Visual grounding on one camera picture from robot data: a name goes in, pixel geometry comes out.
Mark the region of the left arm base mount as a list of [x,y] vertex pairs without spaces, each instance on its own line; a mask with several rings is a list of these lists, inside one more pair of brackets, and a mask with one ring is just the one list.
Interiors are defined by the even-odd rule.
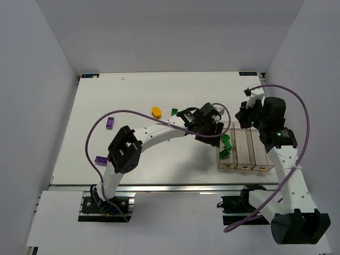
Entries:
[[131,219],[133,209],[133,204],[130,201],[129,197],[114,197],[111,199],[111,202],[122,211],[127,219],[126,221],[119,210],[110,203],[104,202],[104,206],[99,208],[92,197],[83,197],[78,222],[127,223]]

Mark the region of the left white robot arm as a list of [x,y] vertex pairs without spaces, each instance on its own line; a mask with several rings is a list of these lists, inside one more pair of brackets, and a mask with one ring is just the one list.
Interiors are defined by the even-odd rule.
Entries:
[[100,174],[99,184],[92,187],[92,198],[99,207],[111,203],[122,177],[137,167],[145,150],[159,143],[191,134],[202,143],[219,147],[220,137],[228,130],[220,120],[228,113],[220,103],[206,103],[201,108],[182,110],[165,121],[155,120],[151,126],[135,130],[121,127],[108,146],[106,170]]

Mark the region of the green lego brick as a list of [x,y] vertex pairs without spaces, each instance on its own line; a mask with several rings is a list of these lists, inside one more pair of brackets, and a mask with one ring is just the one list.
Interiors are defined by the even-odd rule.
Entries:
[[228,134],[223,134],[220,139],[223,143],[226,143],[230,141],[230,136]]
[[227,150],[231,150],[232,149],[232,145],[230,144],[229,141],[225,142],[224,145],[225,145],[225,149],[227,149]]
[[219,158],[220,158],[220,159],[225,159],[225,158],[229,157],[230,154],[231,154],[231,153],[230,153],[229,150],[223,149],[223,150],[221,150],[221,151],[219,152]]

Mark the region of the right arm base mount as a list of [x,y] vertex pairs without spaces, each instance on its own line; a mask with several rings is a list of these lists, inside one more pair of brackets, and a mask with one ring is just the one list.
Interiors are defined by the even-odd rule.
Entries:
[[223,196],[221,199],[216,206],[222,208],[224,226],[243,220],[255,210],[255,207],[249,204],[244,205],[240,195]]

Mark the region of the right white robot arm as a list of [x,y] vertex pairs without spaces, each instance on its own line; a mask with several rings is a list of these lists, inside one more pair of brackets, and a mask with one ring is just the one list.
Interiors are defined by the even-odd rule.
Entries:
[[253,105],[242,102],[235,117],[243,129],[255,128],[265,146],[278,181],[282,201],[271,200],[265,190],[249,191],[248,202],[258,208],[270,223],[277,244],[317,244],[330,226],[327,213],[314,203],[298,163],[298,144],[294,132],[285,127],[286,104],[283,99],[257,99]]

